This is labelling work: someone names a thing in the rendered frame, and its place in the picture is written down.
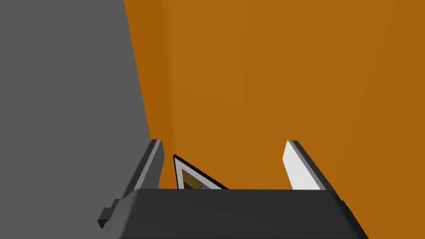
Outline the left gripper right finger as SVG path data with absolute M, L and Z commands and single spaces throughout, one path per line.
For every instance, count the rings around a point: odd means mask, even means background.
M 286 142 L 282 161 L 292 189 L 326 190 L 339 197 L 299 141 Z

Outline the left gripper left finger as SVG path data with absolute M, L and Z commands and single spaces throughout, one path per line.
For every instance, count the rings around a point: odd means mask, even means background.
M 121 198 L 124 199 L 137 189 L 158 189 L 163 165 L 163 142 L 161 139 L 153 139 L 146 148 Z

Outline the framed wall picture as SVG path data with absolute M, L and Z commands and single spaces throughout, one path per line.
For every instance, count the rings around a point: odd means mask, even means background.
M 178 155 L 173 155 L 178 189 L 228 189 Z

